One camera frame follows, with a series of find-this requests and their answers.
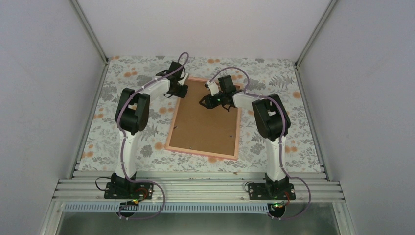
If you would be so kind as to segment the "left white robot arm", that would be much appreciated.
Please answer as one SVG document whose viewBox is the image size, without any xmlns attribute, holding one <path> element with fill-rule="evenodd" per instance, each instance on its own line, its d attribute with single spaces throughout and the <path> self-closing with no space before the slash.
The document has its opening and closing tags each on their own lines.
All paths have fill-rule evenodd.
<svg viewBox="0 0 415 235">
<path fill-rule="evenodd" d="M 147 126 L 150 103 L 161 95 L 184 98 L 188 91 L 187 78 L 184 65 L 173 61 L 169 69 L 157 73 L 153 80 L 140 88 L 122 90 L 115 114 L 120 130 L 119 158 L 109 186 L 117 190 L 117 195 L 130 198 L 139 185 L 135 182 L 138 134 Z"/>
</svg>

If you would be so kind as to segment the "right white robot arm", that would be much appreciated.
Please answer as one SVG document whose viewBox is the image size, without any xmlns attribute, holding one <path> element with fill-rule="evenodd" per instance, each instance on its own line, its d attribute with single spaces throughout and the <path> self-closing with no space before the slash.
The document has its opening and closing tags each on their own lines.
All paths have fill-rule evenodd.
<svg viewBox="0 0 415 235">
<path fill-rule="evenodd" d="M 264 96 L 237 89 L 230 76 L 205 83 L 210 94 L 204 96 L 199 104 L 207 109 L 217 106 L 229 110 L 241 108 L 254 113 L 258 133 L 265 139 L 267 169 L 265 193 L 270 199 L 278 199 L 289 185 L 289 176 L 284 169 L 284 148 L 291 122 L 277 94 Z"/>
</svg>

